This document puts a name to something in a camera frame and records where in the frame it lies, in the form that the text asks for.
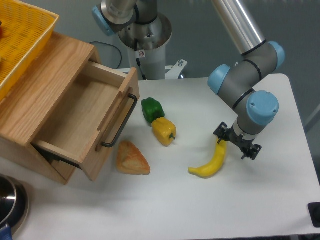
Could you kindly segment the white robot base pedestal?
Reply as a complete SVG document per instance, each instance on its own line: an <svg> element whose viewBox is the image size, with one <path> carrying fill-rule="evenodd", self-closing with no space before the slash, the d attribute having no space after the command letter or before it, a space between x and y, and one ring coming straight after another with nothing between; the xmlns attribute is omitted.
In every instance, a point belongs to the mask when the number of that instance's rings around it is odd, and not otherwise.
<svg viewBox="0 0 320 240"><path fill-rule="evenodd" d="M118 37L126 47L130 67L139 80L163 80L166 76L166 45L172 36L169 19L161 14L149 24L133 23Z"/></svg>

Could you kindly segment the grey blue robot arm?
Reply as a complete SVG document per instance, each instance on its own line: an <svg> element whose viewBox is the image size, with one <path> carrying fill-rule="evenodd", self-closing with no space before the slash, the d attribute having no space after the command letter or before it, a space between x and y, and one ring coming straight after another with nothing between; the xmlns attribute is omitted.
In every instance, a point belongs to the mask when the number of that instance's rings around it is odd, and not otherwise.
<svg viewBox="0 0 320 240"><path fill-rule="evenodd" d="M210 89L237 114L232 127L221 123L214 134L254 160L261 150L254 140L279 111L277 98L255 91L254 86L283 64L285 51L277 42L266 40L240 0L215 0L213 6L243 57L235 66L217 67L208 78ZM172 26L158 12L155 0L103 0L92 8L92 15L107 36L118 35L140 79L165 78Z"/></svg>

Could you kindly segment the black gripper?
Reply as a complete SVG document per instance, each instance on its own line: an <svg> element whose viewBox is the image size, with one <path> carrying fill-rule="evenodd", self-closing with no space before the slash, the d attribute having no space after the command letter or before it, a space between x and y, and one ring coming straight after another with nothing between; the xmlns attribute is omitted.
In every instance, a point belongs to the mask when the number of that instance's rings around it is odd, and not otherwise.
<svg viewBox="0 0 320 240"><path fill-rule="evenodd" d="M245 140L243 135L236 135L234 128L228 128L225 122L221 122L213 134L217 137L218 144L227 141L237 146L242 152L242 160L249 158L254 161L262 149L261 145L253 144L253 140Z"/></svg>

